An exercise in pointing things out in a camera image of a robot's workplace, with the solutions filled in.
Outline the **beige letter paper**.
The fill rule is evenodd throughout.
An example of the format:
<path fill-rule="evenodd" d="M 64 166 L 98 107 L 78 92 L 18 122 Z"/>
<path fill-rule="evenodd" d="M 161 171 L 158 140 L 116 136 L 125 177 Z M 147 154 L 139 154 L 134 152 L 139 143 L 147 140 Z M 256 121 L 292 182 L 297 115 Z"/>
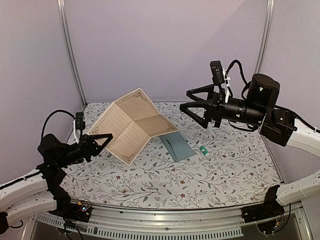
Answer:
<path fill-rule="evenodd" d="M 178 131 L 139 87 L 113 101 L 87 134 L 112 134 L 105 149 L 130 166 L 151 138 Z"/>

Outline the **green white glue stick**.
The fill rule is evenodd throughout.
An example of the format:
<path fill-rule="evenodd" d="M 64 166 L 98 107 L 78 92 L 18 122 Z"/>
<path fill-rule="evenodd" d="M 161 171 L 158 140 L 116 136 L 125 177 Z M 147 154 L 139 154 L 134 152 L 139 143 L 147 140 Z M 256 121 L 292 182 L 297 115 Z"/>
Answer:
<path fill-rule="evenodd" d="M 210 153 L 208 152 L 208 150 L 203 146 L 203 145 L 201 145 L 200 147 L 199 147 L 199 149 L 200 149 L 200 151 L 202 152 L 202 154 L 204 155 L 204 156 L 208 156 Z"/>

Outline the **teal blue envelope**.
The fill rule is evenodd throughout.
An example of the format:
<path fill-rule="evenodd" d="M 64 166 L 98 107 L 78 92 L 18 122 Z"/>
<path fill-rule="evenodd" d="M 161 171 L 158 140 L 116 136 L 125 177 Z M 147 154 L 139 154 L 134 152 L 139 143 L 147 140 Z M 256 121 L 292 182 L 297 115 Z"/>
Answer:
<path fill-rule="evenodd" d="M 179 131 L 160 135 L 159 138 L 175 163 L 196 154 Z"/>

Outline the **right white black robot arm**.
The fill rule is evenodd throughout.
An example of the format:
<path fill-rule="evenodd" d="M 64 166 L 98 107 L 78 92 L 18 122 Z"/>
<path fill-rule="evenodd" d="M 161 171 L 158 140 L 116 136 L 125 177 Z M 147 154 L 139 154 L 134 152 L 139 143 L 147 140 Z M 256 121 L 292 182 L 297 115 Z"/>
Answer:
<path fill-rule="evenodd" d="M 213 83 L 188 90 L 186 95 L 192 100 L 183 103 L 179 109 L 203 128 L 214 122 L 220 127 L 222 120 L 244 123 L 247 131 L 257 129 L 273 143 L 283 147 L 303 150 L 314 156 L 320 155 L 320 131 L 308 124 L 294 111 L 276 105 L 280 84 L 271 77 L 255 73 L 244 91 L 245 99 L 231 96 L 229 89 L 221 87 L 216 77 Z"/>

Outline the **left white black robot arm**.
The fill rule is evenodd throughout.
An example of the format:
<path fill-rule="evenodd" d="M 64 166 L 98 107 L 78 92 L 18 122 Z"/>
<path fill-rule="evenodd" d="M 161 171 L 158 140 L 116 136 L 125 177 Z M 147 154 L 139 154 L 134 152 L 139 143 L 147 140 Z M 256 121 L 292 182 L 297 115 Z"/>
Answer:
<path fill-rule="evenodd" d="M 27 174 L 0 186 L 0 232 L 40 213 L 88 222 L 90 210 L 71 202 L 61 187 L 68 166 L 90 162 L 113 139 L 111 133 L 83 135 L 79 142 L 60 142 L 53 134 L 42 137 L 37 148 L 43 163 Z"/>

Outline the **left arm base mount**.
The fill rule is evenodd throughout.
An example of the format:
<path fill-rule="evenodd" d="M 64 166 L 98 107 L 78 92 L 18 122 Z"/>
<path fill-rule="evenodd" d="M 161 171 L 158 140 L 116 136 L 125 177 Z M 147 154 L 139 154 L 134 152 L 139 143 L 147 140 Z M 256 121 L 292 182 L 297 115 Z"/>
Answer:
<path fill-rule="evenodd" d="M 77 203 L 70 202 L 65 210 L 56 209 L 49 213 L 68 220 L 88 223 L 92 214 L 92 205 L 83 200 Z"/>

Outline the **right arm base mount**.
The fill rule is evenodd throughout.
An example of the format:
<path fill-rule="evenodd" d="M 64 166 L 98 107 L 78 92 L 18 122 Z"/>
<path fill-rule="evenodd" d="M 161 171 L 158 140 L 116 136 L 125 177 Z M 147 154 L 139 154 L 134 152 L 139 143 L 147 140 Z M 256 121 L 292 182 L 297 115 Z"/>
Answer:
<path fill-rule="evenodd" d="M 256 222 L 283 215 L 285 213 L 284 207 L 277 202 L 260 203 L 243 207 L 241 209 L 241 217 L 245 223 Z"/>

